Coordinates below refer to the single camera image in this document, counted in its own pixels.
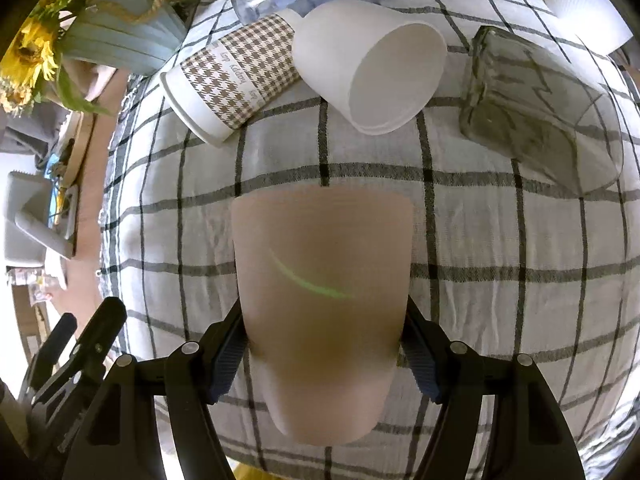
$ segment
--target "wooden floor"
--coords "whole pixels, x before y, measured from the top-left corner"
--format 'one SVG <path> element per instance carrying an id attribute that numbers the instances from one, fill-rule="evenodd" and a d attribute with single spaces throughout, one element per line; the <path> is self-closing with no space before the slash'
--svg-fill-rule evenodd
<path id="1" fill-rule="evenodd" d="M 127 75 L 126 72 L 118 70 L 98 99 L 113 115 L 100 115 L 95 121 L 84 165 L 76 180 L 80 187 L 76 256 L 67 262 L 67 290 L 55 291 L 52 300 L 56 310 L 61 314 L 71 312 L 76 316 L 79 331 L 87 324 L 101 301 L 98 278 L 95 275 L 100 266 L 98 213 L 102 208 L 108 145 L 124 95 Z"/>

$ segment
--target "flower pot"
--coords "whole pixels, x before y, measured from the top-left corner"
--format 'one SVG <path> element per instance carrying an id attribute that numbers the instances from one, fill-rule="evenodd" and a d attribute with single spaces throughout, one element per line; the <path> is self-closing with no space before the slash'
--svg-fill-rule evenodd
<path id="1" fill-rule="evenodd" d="M 72 59 L 125 68 L 151 75 L 178 50 L 187 30 L 166 3 L 143 23 L 126 20 L 100 2 L 118 4 L 135 16 L 147 12 L 154 0 L 93 0 L 62 39 L 62 52 Z"/>

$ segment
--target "chair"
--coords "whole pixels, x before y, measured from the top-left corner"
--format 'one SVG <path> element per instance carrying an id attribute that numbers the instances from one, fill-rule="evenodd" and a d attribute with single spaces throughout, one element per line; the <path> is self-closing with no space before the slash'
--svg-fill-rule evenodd
<path id="1" fill-rule="evenodd" d="M 5 264 L 14 267 L 41 267 L 47 248 L 67 260 L 74 255 L 71 239 L 76 227 L 78 187 L 66 190 L 68 219 L 64 234 L 49 228 L 49 205 L 53 182 L 39 175 L 12 171 L 6 184 L 6 194 L 0 214 L 5 218 Z"/>

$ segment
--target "rope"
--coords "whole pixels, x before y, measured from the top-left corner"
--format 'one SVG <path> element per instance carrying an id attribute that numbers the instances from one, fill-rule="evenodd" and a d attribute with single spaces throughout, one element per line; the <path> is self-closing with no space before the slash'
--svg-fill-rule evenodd
<path id="1" fill-rule="evenodd" d="M 95 2 L 93 5 L 89 6 L 90 10 L 101 10 L 103 12 L 108 12 L 112 16 L 116 18 L 120 18 L 124 22 L 131 23 L 132 25 L 137 25 L 139 23 L 148 22 L 158 9 L 162 6 L 164 0 L 153 0 L 151 3 L 151 7 L 149 7 L 145 12 L 140 15 L 133 14 L 129 10 L 125 9 L 121 4 L 116 2 Z"/>

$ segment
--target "houndstooth paper cup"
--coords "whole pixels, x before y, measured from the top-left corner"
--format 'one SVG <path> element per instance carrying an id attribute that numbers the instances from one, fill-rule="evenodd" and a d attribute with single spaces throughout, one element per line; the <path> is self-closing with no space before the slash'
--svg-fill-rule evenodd
<path id="1" fill-rule="evenodd" d="M 171 108 L 214 146 L 299 75 L 291 43 L 300 16 L 284 9 L 227 34 L 169 72 L 160 85 Z"/>

